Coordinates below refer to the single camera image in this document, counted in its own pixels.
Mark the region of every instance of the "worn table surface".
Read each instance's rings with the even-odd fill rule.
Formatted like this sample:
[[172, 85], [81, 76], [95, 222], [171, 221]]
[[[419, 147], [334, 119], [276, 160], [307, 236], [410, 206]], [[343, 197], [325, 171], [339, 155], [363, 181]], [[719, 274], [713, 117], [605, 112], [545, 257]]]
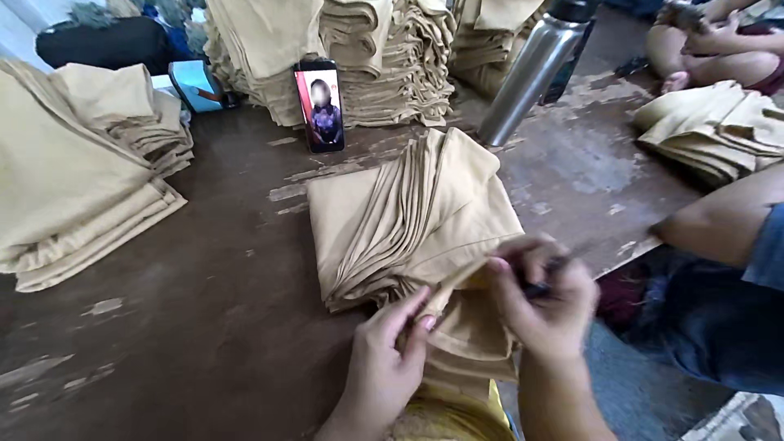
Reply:
[[[651, 95], [610, 75], [625, 55], [605, 56], [605, 29], [570, 93], [493, 149], [524, 228], [590, 242], [597, 274], [647, 250], [648, 226], [699, 197], [633, 145], [630, 112]], [[475, 127], [485, 105], [462, 91], [450, 125]], [[345, 151], [312, 155], [263, 109], [197, 115], [194, 165], [168, 179], [183, 209], [49, 290], [0, 279], [1, 437], [308, 437], [366, 312], [321, 305], [304, 185], [392, 159], [425, 130], [353, 129]]]

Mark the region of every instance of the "stainless steel bottle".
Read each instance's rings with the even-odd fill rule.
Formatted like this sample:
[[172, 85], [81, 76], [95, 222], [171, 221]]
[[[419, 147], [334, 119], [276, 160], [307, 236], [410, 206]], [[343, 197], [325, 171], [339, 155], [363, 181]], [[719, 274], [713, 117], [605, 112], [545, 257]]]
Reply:
[[477, 135], [490, 145], [504, 145], [539, 101], [558, 69], [583, 36], [598, 3], [556, 0], [536, 24], [495, 95]]

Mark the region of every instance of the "yellow clothing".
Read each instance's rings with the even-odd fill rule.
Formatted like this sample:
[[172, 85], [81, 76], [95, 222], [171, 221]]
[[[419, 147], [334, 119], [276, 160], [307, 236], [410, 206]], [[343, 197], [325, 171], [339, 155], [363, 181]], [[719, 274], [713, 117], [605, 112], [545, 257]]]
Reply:
[[487, 402], [423, 385], [405, 407], [388, 439], [395, 441], [516, 441], [495, 381]]

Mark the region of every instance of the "denim sleeve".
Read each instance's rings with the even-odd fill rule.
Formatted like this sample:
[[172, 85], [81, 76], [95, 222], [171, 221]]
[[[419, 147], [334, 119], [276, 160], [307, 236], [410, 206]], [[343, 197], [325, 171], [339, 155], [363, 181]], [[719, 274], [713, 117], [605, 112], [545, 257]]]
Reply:
[[742, 280], [784, 291], [784, 204], [765, 219]]

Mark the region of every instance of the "maroon fabric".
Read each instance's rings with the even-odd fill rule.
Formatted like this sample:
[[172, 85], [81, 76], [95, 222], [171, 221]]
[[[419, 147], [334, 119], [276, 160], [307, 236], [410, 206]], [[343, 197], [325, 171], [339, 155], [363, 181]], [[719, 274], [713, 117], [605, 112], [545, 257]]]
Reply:
[[628, 330], [642, 309], [642, 298], [650, 275], [634, 262], [597, 280], [601, 295], [596, 317], [615, 333]]
[[[738, 28], [740, 35], [770, 35], [773, 34], [773, 27], [765, 22], [750, 24]], [[779, 65], [776, 69], [762, 81], [752, 84], [747, 89], [756, 90], [763, 95], [773, 95], [784, 86], [784, 59], [779, 57]]]

